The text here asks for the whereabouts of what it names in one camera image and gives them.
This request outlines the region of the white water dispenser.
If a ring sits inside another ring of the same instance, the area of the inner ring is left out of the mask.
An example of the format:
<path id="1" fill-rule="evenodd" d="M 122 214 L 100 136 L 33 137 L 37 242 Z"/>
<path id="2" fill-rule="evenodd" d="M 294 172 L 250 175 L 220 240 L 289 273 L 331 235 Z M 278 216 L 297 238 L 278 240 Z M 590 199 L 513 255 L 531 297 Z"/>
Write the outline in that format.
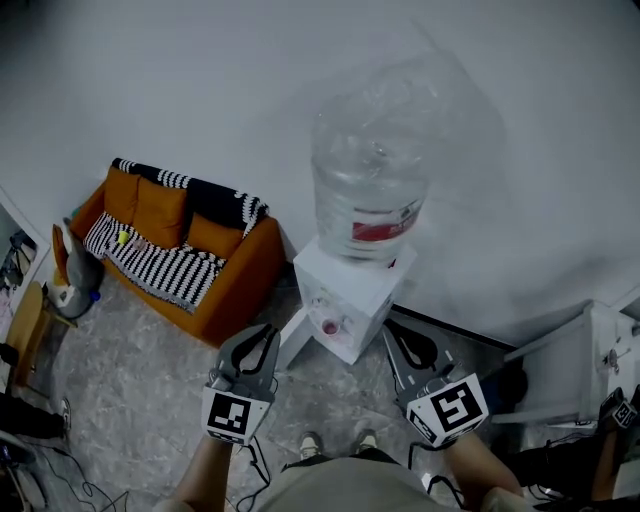
<path id="1" fill-rule="evenodd" d="M 389 267 L 349 263 L 323 251 L 314 238 L 293 260 L 311 338 L 354 364 L 379 331 L 416 257 L 405 245 Z M 337 335 L 322 332 L 325 319 L 340 323 Z"/>

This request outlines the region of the wooden stool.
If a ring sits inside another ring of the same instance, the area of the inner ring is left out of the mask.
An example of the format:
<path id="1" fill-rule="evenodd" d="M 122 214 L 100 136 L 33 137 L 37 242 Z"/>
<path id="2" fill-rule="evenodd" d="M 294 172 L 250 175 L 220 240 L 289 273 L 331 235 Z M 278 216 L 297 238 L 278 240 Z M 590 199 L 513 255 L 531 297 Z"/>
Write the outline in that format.
<path id="1" fill-rule="evenodd" d="M 6 342 L 16 349 L 17 363 L 13 366 L 11 385 L 29 388 L 29 377 L 35 372 L 36 356 L 39 348 L 54 323 L 70 328 L 77 324 L 57 312 L 45 297 L 43 286 L 31 282 L 12 318 Z"/>

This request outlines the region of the black patterned throw blanket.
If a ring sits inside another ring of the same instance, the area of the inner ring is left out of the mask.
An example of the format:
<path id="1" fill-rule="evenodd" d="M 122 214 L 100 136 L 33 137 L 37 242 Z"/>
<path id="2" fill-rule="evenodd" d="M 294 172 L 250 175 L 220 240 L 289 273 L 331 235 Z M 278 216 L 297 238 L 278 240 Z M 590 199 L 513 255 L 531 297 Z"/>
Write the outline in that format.
<path id="1" fill-rule="evenodd" d="M 115 158 L 112 165 L 155 184 L 186 191 L 185 228 L 194 214 L 223 227 L 240 230 L 243 236 L 269 215 L 269 207 L 257 196 L 184 174 Z"/>

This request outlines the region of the black bag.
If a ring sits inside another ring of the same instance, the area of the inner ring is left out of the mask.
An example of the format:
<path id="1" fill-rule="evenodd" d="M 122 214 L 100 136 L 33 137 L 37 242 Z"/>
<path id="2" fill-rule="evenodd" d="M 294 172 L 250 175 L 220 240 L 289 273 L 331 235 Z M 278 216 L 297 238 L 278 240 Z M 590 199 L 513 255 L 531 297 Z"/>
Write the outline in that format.
<path id="1" fill-rule="evenodd" d="M 548 442 L 540 448 L 504 453 L 499 458 L 523 487 L 539 485 L 582 503 L 594 502 L 590 498 L 591 488 L 604 437 Z M 618 448 L 621 467 L 628 450 L 621 438 Z"/>

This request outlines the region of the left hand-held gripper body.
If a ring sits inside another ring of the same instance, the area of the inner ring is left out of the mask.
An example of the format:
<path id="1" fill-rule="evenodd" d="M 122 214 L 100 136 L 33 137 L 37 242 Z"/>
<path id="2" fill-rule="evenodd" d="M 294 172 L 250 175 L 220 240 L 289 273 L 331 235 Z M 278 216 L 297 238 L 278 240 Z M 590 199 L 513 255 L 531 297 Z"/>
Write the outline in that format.
<path id="1" fill-rule="evenodd" d="M 248 446 L 273 402 L 264 378 L 213 369 L 202 393 L 202 428 L 212 438 Z"/>

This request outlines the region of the person's left forearm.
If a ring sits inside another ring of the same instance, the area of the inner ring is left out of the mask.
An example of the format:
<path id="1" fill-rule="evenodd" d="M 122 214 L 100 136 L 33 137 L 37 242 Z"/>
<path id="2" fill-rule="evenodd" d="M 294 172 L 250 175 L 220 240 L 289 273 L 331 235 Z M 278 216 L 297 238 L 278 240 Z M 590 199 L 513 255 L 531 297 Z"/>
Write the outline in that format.
<path id="1" fill-rule="evenodd" d="M 230 443 L 204 435 L 172 498 L 195 512 L 224 512 L 231 454 Z"/>

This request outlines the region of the orange sofa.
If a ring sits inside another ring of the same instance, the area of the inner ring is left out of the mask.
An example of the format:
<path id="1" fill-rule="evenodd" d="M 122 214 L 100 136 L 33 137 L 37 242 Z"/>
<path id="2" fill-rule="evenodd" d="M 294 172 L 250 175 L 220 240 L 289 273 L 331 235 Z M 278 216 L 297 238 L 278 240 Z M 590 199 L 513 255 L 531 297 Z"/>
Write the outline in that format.
<path id="1" fill-rule="evenodd" d="M 99 216 L 106 212 L 106 179 L 71 219 L 71 231 L 82 243 Z M 182 229 L 182 241 L 179 246 L 188 244 L 189 228 L 186 231 Z M 285 251 L 278 222 L 269 214 L 246 237 L 243 236 L 241 244 L 226 260 L 227 263 L 193 314 L 144 292 L 129 282 L 111 262 L 98 261 L 177 327 L 211 346 L 218 347 L 227 338 L 242 330 L 258 314 L 280 277 L 285 264 Z"/>

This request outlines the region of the orange cushion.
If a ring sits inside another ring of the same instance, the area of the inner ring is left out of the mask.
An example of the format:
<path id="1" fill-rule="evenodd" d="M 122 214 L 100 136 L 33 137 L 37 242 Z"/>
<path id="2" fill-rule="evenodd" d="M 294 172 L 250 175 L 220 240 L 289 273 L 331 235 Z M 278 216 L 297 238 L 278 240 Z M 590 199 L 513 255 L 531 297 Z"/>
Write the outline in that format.
<path id="1" fill-rule="evenodd" d="M 178 247 L 186 211 L 187 192 L 141 178 L 134 213 L 134 229 L 151 244 L 164 249 Z"/>
<path id="2" fill-rule="evenodd" d="M 69 253 L 64 243 L 62 229 L 57 224 L 52 226 L 52 249 L 60 280 L 64 285 L 69 286 L 70 281 L 67 272 Z"/>
<path id="3" fill-rule="evenodd" d="M 194 249 L 229 259 L 243 240 L 243 231 L 209 221 L 195 213 L 188 232 L 187 243 Z"/>
<path id="4" fill-rule="evenodd" d="M 138 201 L 140 176 L 125 173 L 113 166 L 105 182 L 105 211 L 118 222 L 132 225 Z"/>

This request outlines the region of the grey bag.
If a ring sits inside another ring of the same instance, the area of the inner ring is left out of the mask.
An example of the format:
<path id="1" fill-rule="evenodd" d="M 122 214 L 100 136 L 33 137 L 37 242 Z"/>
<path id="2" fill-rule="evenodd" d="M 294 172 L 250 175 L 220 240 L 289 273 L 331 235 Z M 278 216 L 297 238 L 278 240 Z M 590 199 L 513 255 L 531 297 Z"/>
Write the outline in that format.
<path id="1" fill-rule="evenodd" d="M 90 298 L 91 291 L 98 291 L 104 276 L 102 264 L 84 247 L 82 240 L 71 231 L 71 220 L 63 219 L 66 233 L 71 242 L 67 251 L 69 258 L 67 272 L 70 285 L 66 286 L 66 296 L 58 306 L 61 313 L 70 320 L 84 315 L 96 303 Z"/>

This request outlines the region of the clear large water bottle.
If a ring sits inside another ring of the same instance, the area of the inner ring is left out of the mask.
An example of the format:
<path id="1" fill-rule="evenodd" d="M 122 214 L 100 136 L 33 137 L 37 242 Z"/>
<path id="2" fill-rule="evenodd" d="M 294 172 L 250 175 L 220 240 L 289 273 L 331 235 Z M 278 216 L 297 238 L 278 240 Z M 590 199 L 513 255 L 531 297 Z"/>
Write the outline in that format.
<path id="1" fill-rule="evenodd" d="M 425 200 L 431 107 L 428 87 L 411 75 L 373 78 L 322 106 L 311 169 L 323 250 L 391 265 Z"/>

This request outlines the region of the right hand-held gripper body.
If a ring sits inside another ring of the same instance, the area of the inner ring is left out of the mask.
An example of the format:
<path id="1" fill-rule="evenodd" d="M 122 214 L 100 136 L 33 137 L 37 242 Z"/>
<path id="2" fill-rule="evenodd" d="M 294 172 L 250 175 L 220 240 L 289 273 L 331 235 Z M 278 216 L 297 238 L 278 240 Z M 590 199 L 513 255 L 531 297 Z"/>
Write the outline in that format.
<path id="1" fill-rule="evenodd" d="M 453 368 L 444 378 L 399 392 L 399 407 L 432 448 L 445 448 L 489 415 L 476 373 Z"/>

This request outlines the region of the person's beige shirt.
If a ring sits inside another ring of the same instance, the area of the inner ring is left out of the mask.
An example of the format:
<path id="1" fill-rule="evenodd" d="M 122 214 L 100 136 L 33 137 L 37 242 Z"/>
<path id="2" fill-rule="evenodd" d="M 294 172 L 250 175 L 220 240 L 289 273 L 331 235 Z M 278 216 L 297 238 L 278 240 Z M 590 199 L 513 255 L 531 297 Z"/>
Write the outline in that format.
<path id="1" fill-rule="evenodd" d="M 421 480 L 379 449 L 324 454 L 285 467 L 259 512 L 459 512 L 438 504 Z M 478 512 L 535 512 L 523 497 L 493 489 Z"/>

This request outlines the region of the person's right forearm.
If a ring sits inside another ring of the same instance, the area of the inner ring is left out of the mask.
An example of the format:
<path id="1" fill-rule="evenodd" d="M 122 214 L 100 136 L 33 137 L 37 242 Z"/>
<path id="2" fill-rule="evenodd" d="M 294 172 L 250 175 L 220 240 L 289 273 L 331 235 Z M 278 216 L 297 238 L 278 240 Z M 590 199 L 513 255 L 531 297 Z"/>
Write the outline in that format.
<path id="1" fill-rule="evenodd" d="M 465 434 L 444 450 L 443 457 L 456 480 L 465 505 L 478 512 L 493 489 L 523 496 L 513 472 L 474 433 Z"/>

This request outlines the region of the dark round trash bin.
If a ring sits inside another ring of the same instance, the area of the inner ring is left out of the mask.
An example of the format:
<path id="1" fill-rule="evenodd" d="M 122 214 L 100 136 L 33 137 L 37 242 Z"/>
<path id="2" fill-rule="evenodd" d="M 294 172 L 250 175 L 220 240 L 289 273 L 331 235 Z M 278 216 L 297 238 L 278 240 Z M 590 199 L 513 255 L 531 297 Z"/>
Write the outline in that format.
<path id="1" fill-rule="evenodd" d="M 525 397 L 528 390 L 528 378 L 520 366 L 505 366 L 500 370 L 496 381 L 496 399 L 494 410 L 510 411 Z"/>

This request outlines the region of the person's left shoe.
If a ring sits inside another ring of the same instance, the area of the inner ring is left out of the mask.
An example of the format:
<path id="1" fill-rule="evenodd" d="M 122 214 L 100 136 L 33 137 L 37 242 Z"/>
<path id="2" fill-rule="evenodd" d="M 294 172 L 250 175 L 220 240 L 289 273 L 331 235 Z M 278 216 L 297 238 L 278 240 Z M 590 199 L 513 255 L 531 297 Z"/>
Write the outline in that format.
<path id="1" fill-rule="evenodd" d="M 312 431 L 305 432 L 300 441 L 300 460 L 307 460 L 323 454 L 323 442 L 321 437 Z"/>

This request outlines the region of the white hinged door panel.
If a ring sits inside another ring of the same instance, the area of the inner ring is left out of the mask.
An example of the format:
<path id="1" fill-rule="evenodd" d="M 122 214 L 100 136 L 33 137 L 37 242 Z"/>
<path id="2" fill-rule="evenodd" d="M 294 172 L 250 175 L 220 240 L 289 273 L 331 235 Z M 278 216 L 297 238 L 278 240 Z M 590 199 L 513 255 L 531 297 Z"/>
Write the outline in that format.
<path id="1" fill-rule="evenodd" d="M 276 370 L 284 371 L 313 335 L 308 308 L 301 307 L 280 331 Z"/>

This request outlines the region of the another person's forearm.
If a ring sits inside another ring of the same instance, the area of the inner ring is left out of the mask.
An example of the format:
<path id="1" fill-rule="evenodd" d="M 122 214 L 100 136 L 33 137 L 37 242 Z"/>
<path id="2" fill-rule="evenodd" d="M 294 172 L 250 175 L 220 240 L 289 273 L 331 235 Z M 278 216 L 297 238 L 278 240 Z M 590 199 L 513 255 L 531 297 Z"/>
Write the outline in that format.
<path id="1" fill-rule="evenodd" d="M 619 441 L 620 430 L 608 427 L 591 488 L 590 498 L 594 502 L 608 501 L 613 497 L 620 467 Z"/>

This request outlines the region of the striped black white blanket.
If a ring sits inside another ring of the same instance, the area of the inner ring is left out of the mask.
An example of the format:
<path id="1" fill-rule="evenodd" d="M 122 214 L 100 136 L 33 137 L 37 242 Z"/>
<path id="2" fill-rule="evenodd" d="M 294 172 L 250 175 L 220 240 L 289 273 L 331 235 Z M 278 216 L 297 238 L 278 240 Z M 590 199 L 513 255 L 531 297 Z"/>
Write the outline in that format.
<path id="1" fill-rule="evenodd" d="M 120 231 L 129 240 L 118 243 Z M 86 250 L 100 261 L 111 262 L 132 284 L 162 301 L 193 314 L 227 263 L 211 253 L 184 243 L 164 249 L 147 241 L 144 251 L 132 243 L 144 239 L 133 227 L 102 213 L 83 240 Z"/>

